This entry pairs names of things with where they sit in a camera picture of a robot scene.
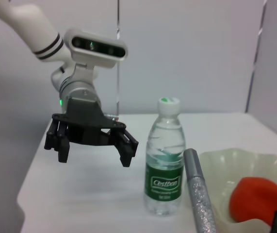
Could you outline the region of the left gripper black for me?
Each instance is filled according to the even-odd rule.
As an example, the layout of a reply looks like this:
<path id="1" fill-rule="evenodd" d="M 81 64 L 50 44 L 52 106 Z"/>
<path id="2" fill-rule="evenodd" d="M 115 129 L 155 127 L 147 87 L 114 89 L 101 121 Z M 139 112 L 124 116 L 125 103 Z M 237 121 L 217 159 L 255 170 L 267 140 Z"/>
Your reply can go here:
<path id="1" fill-rule="evenodd" d="M 66 163 L 69 142 L 90 145 L 114 145 L 123 167 L 129 167 L 136 155 L 138 141 L 126 130 L 126 125 L 107 118 L 96 101 L 69 98 L 63 114 L 53 114 L 46 132 L 44 149 L 58 152 L 58 161 Z"/>

